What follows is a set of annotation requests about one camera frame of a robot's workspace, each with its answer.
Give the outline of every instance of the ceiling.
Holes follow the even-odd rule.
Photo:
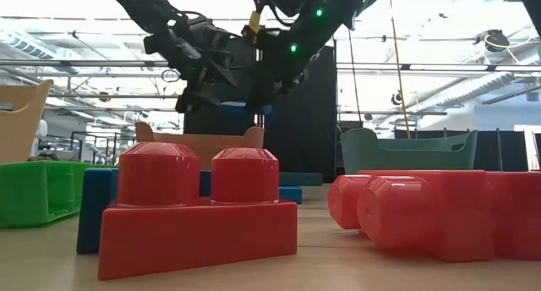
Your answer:
[[[239,33],[247,24],[253,3],[251,0],[170,0],[182,10],[194,10],[215,20],[215,25]],[[519,55],[538,45],[538,35],[520,2],[505,0],[379,0],[357,19],[357,29],[350,32],[341,27],[335,34],[340,110],[396,110],[391,96],[400,86],[392,64],[396,63],[391,15],[395,17],[396,39],[401,63],[474,64],[514,63],[510,53],[485,51],[477,35],[486,30],[503,30],[511,42],[511,53]],[[162,60],[159,55],[146,55],[142,39],[145,33],[131,21],[114,0],[3,0],[0,5],[0,29],[28,38],[50,51],[55,59],[91,60]],[[263,15],[267,26],[279,26],[270,13]],[[364,70],[352,71],[355,66]],[[0,42],[0,58],[33,58]],[[387,71],[377,68],[385,64]],[[482,74],[453,71],[404,73],[402,88],[406,103],[422,96],[433,95],[442,86],[461,78],[481,77]],[[53,68],[14,68],[37,78],[52,78],[58,88],[79,94],[106,91],[111,94],[179,94],[183,83],[167,83],[161,78],[163,69],[79,68],[79,74],[68,82],[66,73]],[[106,74],[119,74],[106,77]],[[88,107],[166,108],[174,107],[174,99],[97,99],[49,100],[49,106],[81,106],[80,116],[103,117],[105,113],[85,111]],[[156,127],[171,127],[169,122],[182,125],[182,115],[147,112],[115,113],[122,120],[145,119]]]

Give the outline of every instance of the block stud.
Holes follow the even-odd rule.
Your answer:
[[[190,205],[199,199],[199,158],[185,145],[141,142],[120,156],[119,205]]]
[[[278,160],[267,150],[228,148],[212,160],[210,197],[215,202],[278,200]]]

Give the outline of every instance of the desk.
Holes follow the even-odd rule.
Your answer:
[[[77,256],[77,218],[47,228],[0,230],[5,291],[539,291],[541,262],[445,264],[384,255],[343,232],[325,209],[326,188],[299,208],[298,253],[260,261],[99,282],[97,256]]]

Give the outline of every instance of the wooden table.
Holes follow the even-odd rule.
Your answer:
[[[309,191],[312,200],[299,210],[296,255],[109,282],[97,280],[95,255],[75,254],[77,218],[0,230],[0,290],[541,290],[541,262],[445,264],[385,255],[335,225],[325,209],[325,188]]]

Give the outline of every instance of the red toy block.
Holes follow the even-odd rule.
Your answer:
[[[117,204],[103,212],[102,280],[291,255],[297,204],[278,200],[278,161],[237,148],[213,160],[211,198],[186,146],[139,143],[121,156]]]
[[[489,173],[496,254],[541,260],[541,173]]]
[[[380,248],[421,250],[447,262],[494,257],[486,172],[359,173],[373,178],[358,185],[358,220]]]
[[[327,206],[332,219],[343,229],[360,229],[357,217],[358,193],[368,180],[369,175],[342,175],[331,185]]]

